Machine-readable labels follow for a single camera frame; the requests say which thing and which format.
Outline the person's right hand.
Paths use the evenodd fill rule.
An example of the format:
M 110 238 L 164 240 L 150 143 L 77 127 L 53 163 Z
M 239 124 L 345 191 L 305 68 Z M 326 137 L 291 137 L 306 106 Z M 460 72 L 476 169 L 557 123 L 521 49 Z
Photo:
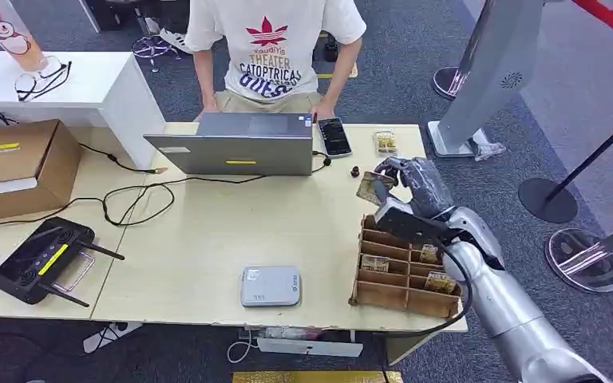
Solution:
M 209 113 L 219 113 L 220 109 L 216 103 L 205 104 L 200 113 L 194 119 L 194 122 L 200 122 L 201 118 Z

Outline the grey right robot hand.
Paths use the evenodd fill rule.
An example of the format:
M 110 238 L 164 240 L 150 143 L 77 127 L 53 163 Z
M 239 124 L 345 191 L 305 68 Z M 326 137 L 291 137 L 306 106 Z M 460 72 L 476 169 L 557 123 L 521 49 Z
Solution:
M 387 157 L 374 168 L 374 172 L 388 176 L 412 195 L 408 205 L 415 215 L 442 220 L 454 209 L 453 197 L 433 162 L 422 157 L 404 159 Z

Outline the person's left hand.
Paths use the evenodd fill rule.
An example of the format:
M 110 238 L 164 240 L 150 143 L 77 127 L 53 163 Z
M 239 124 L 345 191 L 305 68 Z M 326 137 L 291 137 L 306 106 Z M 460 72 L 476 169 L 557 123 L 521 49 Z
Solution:
M 314 122 L 335 118 L 334 104 L 329 101 L 320 101 L 311 108 Z

